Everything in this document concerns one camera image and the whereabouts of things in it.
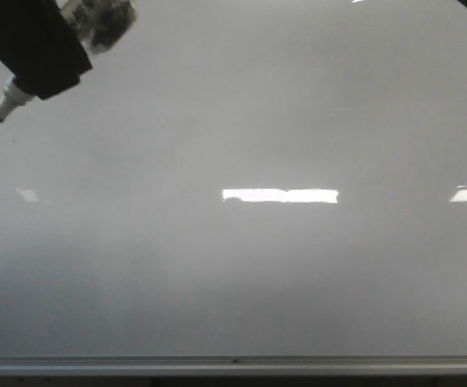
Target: metal ledge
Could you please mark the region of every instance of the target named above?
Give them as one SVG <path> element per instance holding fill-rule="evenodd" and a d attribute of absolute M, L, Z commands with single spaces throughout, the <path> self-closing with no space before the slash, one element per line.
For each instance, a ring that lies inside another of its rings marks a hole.
<path fill-rule="evenodd" d="M 0 377 L 467 375 L 467 356 L 0 358 Z"/>

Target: white glossy surface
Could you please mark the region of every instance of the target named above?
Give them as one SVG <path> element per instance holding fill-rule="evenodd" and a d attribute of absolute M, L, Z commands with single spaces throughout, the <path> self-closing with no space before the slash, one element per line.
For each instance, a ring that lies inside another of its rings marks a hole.
<path fill-rule="evenodd" d="M 138 3 L 0 126 L 0 356 L 467 355 L 467 10 Z"/>

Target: whiteboard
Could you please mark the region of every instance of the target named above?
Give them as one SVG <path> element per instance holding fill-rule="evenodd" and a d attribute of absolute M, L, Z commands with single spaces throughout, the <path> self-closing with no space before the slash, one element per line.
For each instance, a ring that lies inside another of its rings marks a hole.
<path fill-rule="evenodd" d="M 467 10 L 138 11 L 0 126 L 0 358 L 467 356 Z"/>

